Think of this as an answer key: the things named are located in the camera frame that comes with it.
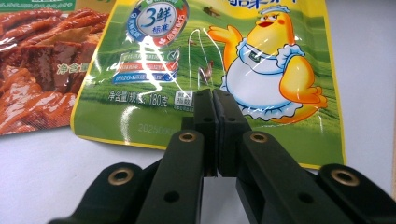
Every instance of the yellow cartoon chicken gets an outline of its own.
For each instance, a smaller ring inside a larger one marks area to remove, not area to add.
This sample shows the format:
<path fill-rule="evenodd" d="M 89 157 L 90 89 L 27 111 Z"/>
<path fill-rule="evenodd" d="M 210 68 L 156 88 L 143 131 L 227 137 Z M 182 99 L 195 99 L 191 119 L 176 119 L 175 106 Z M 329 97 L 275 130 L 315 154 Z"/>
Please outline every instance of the yellow cartoon chicken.
<path fill-rule="evenodd" d="M 225 44 L 227 73 L 220 88 L 254 119 L 293 123 L 327 107 L 322 88 L 313 86 L 313 69 L 295 43 L 289 12 L 283 6 L 263 9 L 245 38 L 231 25 L 208 30 L 213 40 Z"/>

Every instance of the meat snack package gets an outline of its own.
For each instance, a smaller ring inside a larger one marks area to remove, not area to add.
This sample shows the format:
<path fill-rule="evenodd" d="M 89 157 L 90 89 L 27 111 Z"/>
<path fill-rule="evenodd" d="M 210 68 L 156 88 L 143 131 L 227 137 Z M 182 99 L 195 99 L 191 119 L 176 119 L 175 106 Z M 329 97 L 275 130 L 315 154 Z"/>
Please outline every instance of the meat snack package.
<path fill-rule="evenodd" d="M 70 124 L 115 0 L 2 0 L 0 135 Z"/>
<path fill-rule="evenodd" d="M 231 93 L 302 166 L 345 162 L 324 0 L 119 0 L 71 126 L 165 149 L 204 89 Z"/>

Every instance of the white background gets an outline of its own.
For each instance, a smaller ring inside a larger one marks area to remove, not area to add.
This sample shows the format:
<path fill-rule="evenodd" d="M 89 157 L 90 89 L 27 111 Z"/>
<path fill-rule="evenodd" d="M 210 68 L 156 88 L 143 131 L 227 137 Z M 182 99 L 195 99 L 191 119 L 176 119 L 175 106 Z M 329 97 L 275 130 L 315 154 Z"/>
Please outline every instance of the white background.
<path fill-rule="evenodd" d="M 396 93 L 396 1 L 328 0 L 347 165 L 391 194 Z M 71 215 L 107 166 L 145 168 L 160 150 L 79 139 L 68 127 L 0 137 L 0 223 Z M 202 223 L 248 223 L 233 178 L 208 178 Z"/>

